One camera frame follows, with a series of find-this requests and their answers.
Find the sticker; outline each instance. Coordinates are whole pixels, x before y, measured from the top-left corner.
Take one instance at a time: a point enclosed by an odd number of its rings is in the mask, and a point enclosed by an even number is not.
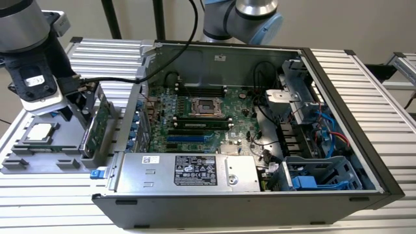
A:
[[[227,56],[224,55],[216,55],[213,57],[213,61],[225,62],[225,60],[227,60]]]
[[[216,186],[215,156],[176,156],[173,182],[177,186]]]
[[[185,127],[207,127],[207,125],[203,123],[185,123],[184,126]]]
[[[159,156],[143,156],[143,164],[159,163]]]

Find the motherboard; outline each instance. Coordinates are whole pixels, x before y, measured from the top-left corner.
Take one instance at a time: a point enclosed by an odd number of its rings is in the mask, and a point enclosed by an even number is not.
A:
[[[212,91],[153,88],[149,152],[260,154],[260,147],[251,142],[259,132],[251,92],[244,87]]]

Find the green circuit board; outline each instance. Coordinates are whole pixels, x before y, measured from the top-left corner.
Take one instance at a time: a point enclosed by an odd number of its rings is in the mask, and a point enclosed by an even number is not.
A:
[[[173,127],[173,115],[187,116],[189,112],[191,100],[200,97],[179,97],[169,88],[155,87],[151,89],[151,96],[160,97],[160,104],[156,105],[155,111],[152,111],[152,141],[149,146],[149,152],[153,153],[172,153],[172,152],[199,152],[199,153],[224,153],[221,152],[221,145],[235,145],[237,143],[239,155],[252,155],[253,152],[260,153],[259,146],[251,148],[251,142],[247,140],[247,132],[251,132],[251,136],[259,131],[257,118],[252,117],[252,98],[247,95],[248,90],[241,88],[228,88],[225,97],[219,97],[221,100],[221,114],[225,117],[232,118],[233,127],[229,130],[204,130],[205,143],[193,142],[175,142],[177,148],[168,148],[167,141],[169,137],[168,131],[175,130]],[[240,94],[244,94],[247,98],[241,99]],[[184,103],[185,111],[179,106],[179,103]],[[164,111],[164,117],[157,120],[157,114]]]

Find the red cable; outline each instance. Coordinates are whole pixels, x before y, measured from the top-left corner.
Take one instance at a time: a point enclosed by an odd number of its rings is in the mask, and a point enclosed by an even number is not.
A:
[[[347,146],[349,147],[349,140],[347,139],[347,137],[341,133],[336,133],[336,132],[329,132],[329,133],[341,137],[347,141]]]

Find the black cable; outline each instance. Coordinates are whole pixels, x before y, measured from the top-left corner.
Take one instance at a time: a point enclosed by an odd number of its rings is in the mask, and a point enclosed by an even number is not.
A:
[[[271,142],[271,143],[268,143],[268,144],[259,144],[257,142],[255,142],[255,140],[253,140],[253,144],[255,145],[259,145],[259,146],[265,146],[265,145],[272,145],[272,144],[275,144],[275,143],[279,143],[280,141],[273,141],[273,142]]]
[[[164,75],[164,79],[163,79],[163,87],[168,87],[167,86],[167,79],[168,79],[168,76],[171,75],[171,74],[175,74],[177,77],[180,76],[180,74],[177,73],[177,72],[168,72],[165,75]]]
[[[260,108],[260,104],[257,102],[257,108],[261,112],[261,114],[264,115],[264,117],[276,125],[276,127],[280,127],[279,124],[275,122],[275,120],[272,120],[272,118],[269,116],[267,116],[265,112],[263,111],[263,109]]]
[[[276,66],[275,66],[275,64],[272,63],[272,62],[269,62],[269,61],[261,61],[261,62],[259,62],[256,65],[255,65],[255,68],[253,68],[253,88],[256,89],[256,75],[257,75],[257,73],[256,73],[256,70],[257,70],[257,68],[259,68],[259,66],[261,65],[261,64],[269,64],[272,67],[273,67],[273,72],[275,72],[275,74],[277,74],[277,69],[276,69]]]
[[[265,145],[271,145],[271,144],[275,144],[275,143],[279,143],[280,141],[273,141],[273,142],[271,142],[271,143],[268,143],[268,144],[260,144],[260,143],[257,143],[257,142],[255,142],[255,138],[256,138],[256,136],[259,135],[259,133],[260,133],[260,131],[255,134],[255,136],[253,136],[253,138],[252,138],[252,143],[255,144],[255,145],[259,145],[259,146],[265,146]]]
[[[412,104],[413,98],[411,98],[411,100],[408,101],[408,104],[405,104],[404,109],[408,109],[411,104]]]
[[[201,3],[203,11],[205,12],[203,0],[200,0],[200,3]]]
[[[196,29],[197,29],[197,8],[195,5],[193,0],[189,0],[189,3],[192,5],[193,8],[193,13],[195,13],[195,21],[193,21],[193,29],[192,29],[192,34],[189,37],[188,42],[185,43],[185,45],[183,46],[181,50],[177,52],[177,54],[169,59],[169,61],[167,61],[152,73],[149,73],[143,79],[136,79],[136,80],[131,80],[131,79],[125,79],[125,78],[116,78],[116,77],[96,77],[96,78],[91,78],[91,79],[83,79],[80,82],[81,83],[92,83],[92,82],[99,82],[99,81],[121,81],[121,82],[127,82],[127,83],[133,83],[133,84],[140,84],[141,82],[145,82],[148,79],[151,79],[177,58],[179,56],[184,53],[184,51],[187,50],[193,37],[195,37],[195,33],[196,33]]]
[[[3,120],[3,119],[0,119],[0,121],[1,121],[3,123],[7,123],[8,125],[12,125],[11,122],[8,122],[8,121],[5,121],[5,120]]]

